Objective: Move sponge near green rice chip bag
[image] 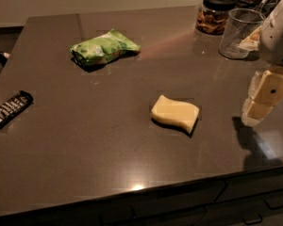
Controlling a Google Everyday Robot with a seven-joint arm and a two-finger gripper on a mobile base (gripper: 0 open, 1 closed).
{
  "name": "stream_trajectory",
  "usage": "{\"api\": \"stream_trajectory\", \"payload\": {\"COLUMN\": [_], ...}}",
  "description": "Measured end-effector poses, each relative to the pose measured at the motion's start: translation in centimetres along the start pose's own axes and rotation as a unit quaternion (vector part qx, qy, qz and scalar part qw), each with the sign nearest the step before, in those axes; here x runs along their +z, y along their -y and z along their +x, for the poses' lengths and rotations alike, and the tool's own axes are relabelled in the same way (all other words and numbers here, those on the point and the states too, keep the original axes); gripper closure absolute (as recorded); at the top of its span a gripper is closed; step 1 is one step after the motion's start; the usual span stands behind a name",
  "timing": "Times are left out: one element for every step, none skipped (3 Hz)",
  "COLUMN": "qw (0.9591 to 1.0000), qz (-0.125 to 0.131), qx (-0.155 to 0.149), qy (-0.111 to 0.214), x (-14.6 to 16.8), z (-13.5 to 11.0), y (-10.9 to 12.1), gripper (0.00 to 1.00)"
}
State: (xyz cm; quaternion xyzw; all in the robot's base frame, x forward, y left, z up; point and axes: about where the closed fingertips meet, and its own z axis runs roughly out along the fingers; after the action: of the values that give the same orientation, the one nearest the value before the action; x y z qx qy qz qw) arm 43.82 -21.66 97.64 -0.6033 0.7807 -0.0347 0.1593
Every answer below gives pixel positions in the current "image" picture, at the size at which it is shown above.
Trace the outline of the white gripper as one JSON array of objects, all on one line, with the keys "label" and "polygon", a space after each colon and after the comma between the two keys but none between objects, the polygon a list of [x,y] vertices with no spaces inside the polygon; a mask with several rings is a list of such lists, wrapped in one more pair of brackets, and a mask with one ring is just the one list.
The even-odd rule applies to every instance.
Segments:
[{"label": "white gripper", "polygon": [[[259,35],[259,57],[274,65],[283,66],[283,0],[265,19]],[[242,106],[241,121],[254,127],[267,117],[283,99],[283,67],[256,71],[247,98]]]}]

